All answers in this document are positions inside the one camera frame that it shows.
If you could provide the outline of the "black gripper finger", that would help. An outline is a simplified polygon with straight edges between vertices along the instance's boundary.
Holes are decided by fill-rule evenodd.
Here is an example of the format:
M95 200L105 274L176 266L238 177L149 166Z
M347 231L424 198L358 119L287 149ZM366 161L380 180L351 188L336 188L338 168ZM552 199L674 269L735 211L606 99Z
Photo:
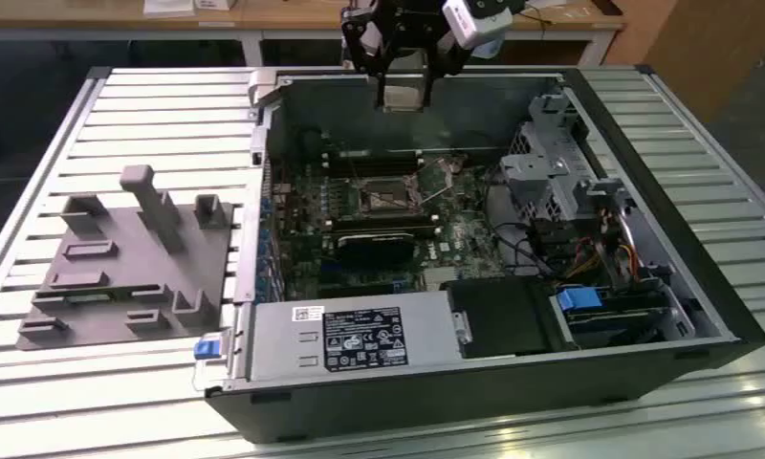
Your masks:
M384 8L382 4L350 4L340 11L343 44L355 70L376 80L375 107L384 105L387 73L391 59L387 55L384 33L375 20Z
M443 50L438 47L426 49L427 66L424 70L423 107L431 106L432 87L438 79L458 75L467 62L467 50L452 46Z

